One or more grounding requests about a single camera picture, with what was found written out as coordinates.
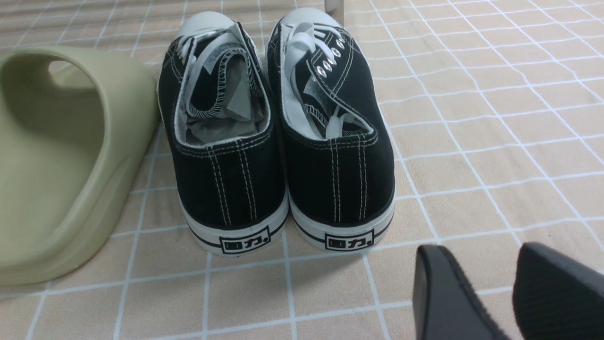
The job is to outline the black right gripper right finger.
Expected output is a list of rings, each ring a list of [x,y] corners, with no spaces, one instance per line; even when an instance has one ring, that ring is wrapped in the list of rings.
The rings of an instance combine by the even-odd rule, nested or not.
[[[546,245],[520,248],[512,304],[526,340],[601,340],[604,278]]]

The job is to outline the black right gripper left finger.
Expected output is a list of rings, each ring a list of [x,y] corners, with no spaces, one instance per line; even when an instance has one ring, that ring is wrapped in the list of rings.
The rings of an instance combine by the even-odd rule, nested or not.
[[[439,245],[417,248],[412,307],[418,340],[507,340],[455,256]]]

